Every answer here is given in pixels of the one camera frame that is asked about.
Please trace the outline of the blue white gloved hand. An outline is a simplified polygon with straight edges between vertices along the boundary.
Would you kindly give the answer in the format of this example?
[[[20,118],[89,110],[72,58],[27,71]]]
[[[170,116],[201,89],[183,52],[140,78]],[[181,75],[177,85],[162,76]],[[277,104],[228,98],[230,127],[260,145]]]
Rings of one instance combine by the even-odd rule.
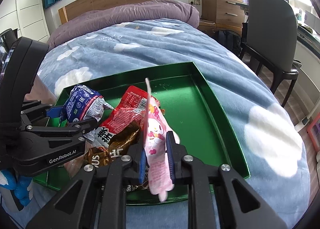
[[[7,169],[1,170],[1,188],[13,191],[19,203],[28,206],[33,198],[32,177],[19,175],[18,178]]]

